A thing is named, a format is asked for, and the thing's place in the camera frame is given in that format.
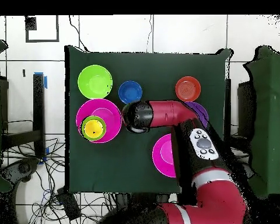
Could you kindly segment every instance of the magenta bowl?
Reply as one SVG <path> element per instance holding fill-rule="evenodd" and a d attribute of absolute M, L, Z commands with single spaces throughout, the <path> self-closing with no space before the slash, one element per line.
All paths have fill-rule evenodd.
<path fill-rule="evenodd" d="M 152 160 L 160 173 L 167 177 L 176 177 L 172 155 L 171 134 L 162 136 L 156 141 L 152 149 Z"/>
<path fill-rule="evenodd" d="M 103 144 L 111 141 L 119 133 L 121 128 L 121 113 L 118 107 L 106 99 L 92 99 L 85 102 L 78 110 L 76 116 L 76 126 L 80 132 L 82 121 L 88 116 L 98 116 L 106 123 L 105 135 L 96 141 L 90 141 L 95 144 Z"/>

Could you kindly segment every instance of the black frame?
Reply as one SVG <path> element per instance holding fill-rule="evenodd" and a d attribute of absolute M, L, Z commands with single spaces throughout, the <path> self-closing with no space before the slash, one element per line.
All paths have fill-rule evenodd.
<path fill-rule="evenodd" d="M 44 137 L 44 76 L 33 75 L 33 130 L 15 134 L 2 134 L 2 150 L 34 142 L 35 156 L 45 156 Z M 8 130 L 8 81 L 0 76 L 2 129 Z"/>

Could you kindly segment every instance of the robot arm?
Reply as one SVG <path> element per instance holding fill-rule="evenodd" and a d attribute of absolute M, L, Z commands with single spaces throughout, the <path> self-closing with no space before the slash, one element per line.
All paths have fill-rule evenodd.
<path fill-rule="evenodd" d="M 195 187 L 197 205 L 162 204 L 169 224 L 242 224 L 244 199 L 211 134 L 191 108 L 174 100 L 138 101 L 126 105 L 122 114 L 132 133 L 172 126 L 177 181 L 183 191 Z"/>

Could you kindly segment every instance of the button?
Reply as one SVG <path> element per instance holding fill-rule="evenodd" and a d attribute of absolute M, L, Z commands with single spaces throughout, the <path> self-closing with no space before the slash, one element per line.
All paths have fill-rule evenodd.
<path fill-rule="evenodd" d="M 197 146 L 201 149 L 209 149 L 212 146 L 212 143 L 207 139 L 199 139 L 197 141 Z"/>

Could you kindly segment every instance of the purple bowl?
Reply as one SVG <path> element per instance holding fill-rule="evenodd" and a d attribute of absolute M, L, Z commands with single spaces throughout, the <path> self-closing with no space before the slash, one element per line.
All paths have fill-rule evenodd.
<path fill-rule="evenodd" d="M 198 115 L 203 126 L 206 128 L 208 125 L 208 112 L 204 107 L 196 102 L 185 102 L 189 107 L 191 107 Z"/>

